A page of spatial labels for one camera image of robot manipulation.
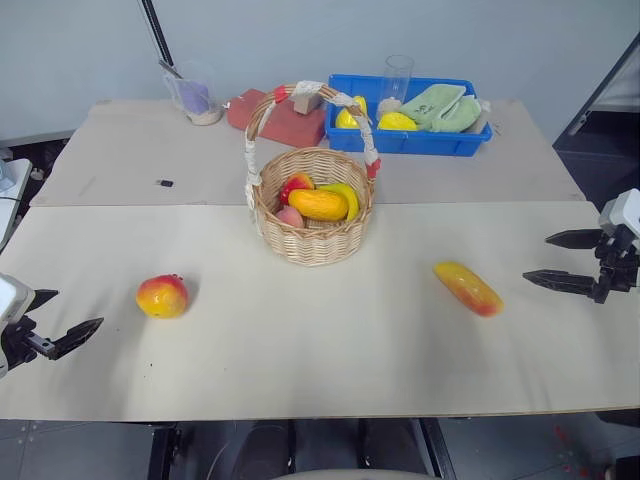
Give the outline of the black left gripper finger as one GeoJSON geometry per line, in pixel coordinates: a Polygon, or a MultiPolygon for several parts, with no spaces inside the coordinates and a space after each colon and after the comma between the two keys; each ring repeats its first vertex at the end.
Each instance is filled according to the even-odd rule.
{"type": "Polygon", "coordinates": [[[44,305],[45,303],[53,299],[58,294],[59,294],[58,290],[51,290],[51,289],[29,290],[25,300],[26,307],[24,309],[24,313],[28,313],[32,310],[35,310],[41,307],[42,305],[44,305]]]}
{"type": "Polygon", "coordinates": [[[85,344],[99,329],[103,318],[86,320],[69,329],[66,334],[53,341],[53,349],[48,354],[50,360],[59,360],[85,344]]]}

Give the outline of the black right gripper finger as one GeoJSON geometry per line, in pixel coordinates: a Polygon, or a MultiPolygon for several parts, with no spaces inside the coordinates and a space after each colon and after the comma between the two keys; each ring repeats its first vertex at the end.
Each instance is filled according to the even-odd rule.
{"type": "Polygon", "coordinates": [[[600,229],[576,229],[553,234],[545,242],[566,249],[591,250],[597,247],[600,240],[600,229]]]}
{"type": "Polygon", "coordinates": [[[550,269],[525,272],[522,277],[549,290],[594,298],[596,281],[593,277],[550,269]]]}

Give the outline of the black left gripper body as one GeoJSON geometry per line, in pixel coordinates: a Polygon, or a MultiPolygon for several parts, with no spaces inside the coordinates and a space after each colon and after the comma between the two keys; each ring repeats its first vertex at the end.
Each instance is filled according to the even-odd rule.
{"type": "Polygon", "coordinates": [[[21,319],[6,325],[1,333],[1,351],[4,355],[2,367],[14,369],[33,361],[38,355],[53,358],[52,342],[38,336],[34,332],[36,326],[36,322],[31,319],[21,319]]]}

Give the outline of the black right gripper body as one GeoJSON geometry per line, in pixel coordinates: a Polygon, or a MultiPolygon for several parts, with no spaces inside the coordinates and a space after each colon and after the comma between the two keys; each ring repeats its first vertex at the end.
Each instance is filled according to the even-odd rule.
{"type": "Polygon", "coordinates": [[[639,251],[633,245],[636,239],[631,230],[615,230],[611,236],[602,234],[594,252],[600,265],[592,290],[596,303],[604,304],[610,291],[628,293],[637,286],[639,251]]]}

